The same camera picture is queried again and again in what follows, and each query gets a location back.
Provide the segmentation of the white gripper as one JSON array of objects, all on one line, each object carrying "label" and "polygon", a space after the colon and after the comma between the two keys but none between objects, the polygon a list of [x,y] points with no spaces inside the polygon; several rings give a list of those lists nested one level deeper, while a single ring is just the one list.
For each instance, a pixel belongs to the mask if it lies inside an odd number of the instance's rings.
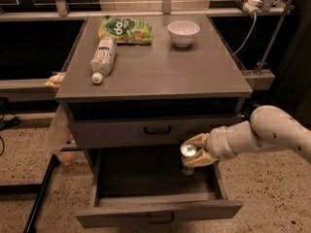
[{"label": "white gripper", "polygon": [[194,156],[182,157],[183,165],[187,168],[196,168],[209,166],[220,160],[229,160],[234,157],[227,137],[226,127],[222,126],[214,128],[209,135],[207,133],[200,133],[192,138],[187,139],[182,143],[182,149],[188,145],[192,145],[198,149],[206,148],[207,139],[207,150],[199,150]]}]

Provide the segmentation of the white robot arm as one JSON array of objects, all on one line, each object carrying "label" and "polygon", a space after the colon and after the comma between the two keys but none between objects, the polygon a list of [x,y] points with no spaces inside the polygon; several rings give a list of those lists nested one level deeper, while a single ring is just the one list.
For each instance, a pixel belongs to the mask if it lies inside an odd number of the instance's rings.
[{"label": "white robot arm", "polygon": [[209,166],[244,152],[293,150],[311,162],[311,131],[274,106],[256,108],[248,121],[214,128],[180,147],[186,168]]}]

